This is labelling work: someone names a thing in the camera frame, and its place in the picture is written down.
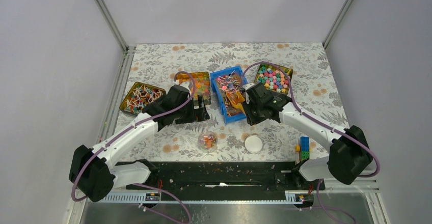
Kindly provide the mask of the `yellow plastic scoop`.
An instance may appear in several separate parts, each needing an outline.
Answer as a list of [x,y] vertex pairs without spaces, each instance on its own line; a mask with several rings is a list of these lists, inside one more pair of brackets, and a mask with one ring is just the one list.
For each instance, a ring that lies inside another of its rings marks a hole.
[[245,98],[240,91],[228,91],[226,92],[226,96],[235,109],[240,109],[243,114],[245,113],[242,105],[245,102]]

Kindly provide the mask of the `blue plastic candy bin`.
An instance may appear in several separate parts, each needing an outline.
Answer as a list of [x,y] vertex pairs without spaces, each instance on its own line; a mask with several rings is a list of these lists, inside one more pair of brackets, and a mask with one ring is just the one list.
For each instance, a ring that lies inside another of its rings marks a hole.
[[240,92],[240,87],[246,84],[247,80],[242,75],[243,71],[240,66],[210,73],[211,87],[216,94],[218,106],[226,124],[246,118],[241,105],[244,97]]

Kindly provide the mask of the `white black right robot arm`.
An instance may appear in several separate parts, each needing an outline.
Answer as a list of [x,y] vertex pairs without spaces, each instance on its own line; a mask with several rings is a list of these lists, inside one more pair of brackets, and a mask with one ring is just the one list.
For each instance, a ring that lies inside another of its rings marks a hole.
[[261,83],[248,83],[241,91],[246,97],[242,106],[249,125],[273,120],[295,128],[328,151],[326,157],[307,159],[294,167],[296,188],[305,189],[314,180],[331,177],[350,185],[371,164],[372,152],[361,128],[344,128],[308,114],[292,98],[271,92]]

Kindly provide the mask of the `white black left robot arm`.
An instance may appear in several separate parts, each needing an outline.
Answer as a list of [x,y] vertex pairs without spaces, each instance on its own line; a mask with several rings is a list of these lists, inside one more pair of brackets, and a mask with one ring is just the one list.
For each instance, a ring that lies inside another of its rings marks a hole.
[[79,189],[84,198],[102,200],[111,190],[140,183],[146,189],[157,185],[157,173],[136,161],[118,165],[120,159],[139,142],[154,136],[172,124],[206,121],[210,118],[202,96],[194,105],[193,94],[187,87],[173,85],[169,91],[146,105],[124,129],[91,148],[79,146],[73,154],[69,180],[73,183],[71,197]]

